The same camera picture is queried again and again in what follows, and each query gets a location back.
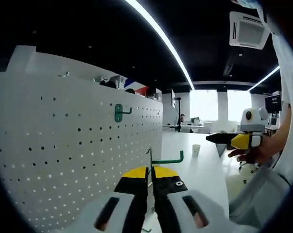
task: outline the ceiling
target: ceiling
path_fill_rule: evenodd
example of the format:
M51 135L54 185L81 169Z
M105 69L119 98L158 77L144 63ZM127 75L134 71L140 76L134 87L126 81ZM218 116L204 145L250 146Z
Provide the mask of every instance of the ceiling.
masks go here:
M171 87L175 92L190 90L164 42L124 0L71 2L3 6L0 67L15 45L35 45L38 52L93 64L164 93ZM271 36L263 50L228 43L230 11L257 16L255 10L229 0L139 2L174 45L196 89L247 90L250 86L240 82L257 83L277 66ZM225 73L228 64L232 69ZM253 91L280 89L278 72Z

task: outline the air conditioning unit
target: air conditioning unit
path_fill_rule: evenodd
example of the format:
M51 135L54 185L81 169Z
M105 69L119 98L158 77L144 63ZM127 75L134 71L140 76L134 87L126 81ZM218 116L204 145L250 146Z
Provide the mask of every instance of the air conditioning unit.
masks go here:
M260 18L239 12L230 12L229 45L262 50L269 36Z

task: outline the computer monitor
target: computer monitor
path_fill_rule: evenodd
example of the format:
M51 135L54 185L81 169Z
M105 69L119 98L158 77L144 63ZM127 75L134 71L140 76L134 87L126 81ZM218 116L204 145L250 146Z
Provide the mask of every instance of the computer monitor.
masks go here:
M173 108L176 108L176 95L175 95L173 89L171 89L171 106Z
M265 108L268 113L279 113L281 111L281 96L278 94L265 97Z

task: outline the white pegboard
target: white pegboard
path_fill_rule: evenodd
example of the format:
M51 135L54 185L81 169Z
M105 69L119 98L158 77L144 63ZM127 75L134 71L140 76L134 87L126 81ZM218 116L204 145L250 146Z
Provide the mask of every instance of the white pegboard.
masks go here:
M114 107L132 107L123 121ZM75 77L0 73L0 179L39 232L70 224L121 175L161 158L163 105Z

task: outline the green pegboard hook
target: green pegboard hook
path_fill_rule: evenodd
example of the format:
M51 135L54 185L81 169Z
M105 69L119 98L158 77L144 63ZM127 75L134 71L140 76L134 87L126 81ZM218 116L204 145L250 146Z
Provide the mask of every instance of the green pegboard hook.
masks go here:
M175 159L175 160L152 160L152 149L148 149L147 153L150 153L151 156L151 163L152 164L177 164L177 163L181 163L184 159L184 155L183 155L183 151L180 150L180 158L179 159Z
M123 114L131 114L131 113L132 113L132 108L130 108L129 112L123 112L123 105L118 103L115 105L114 119L116 122L122 122Z

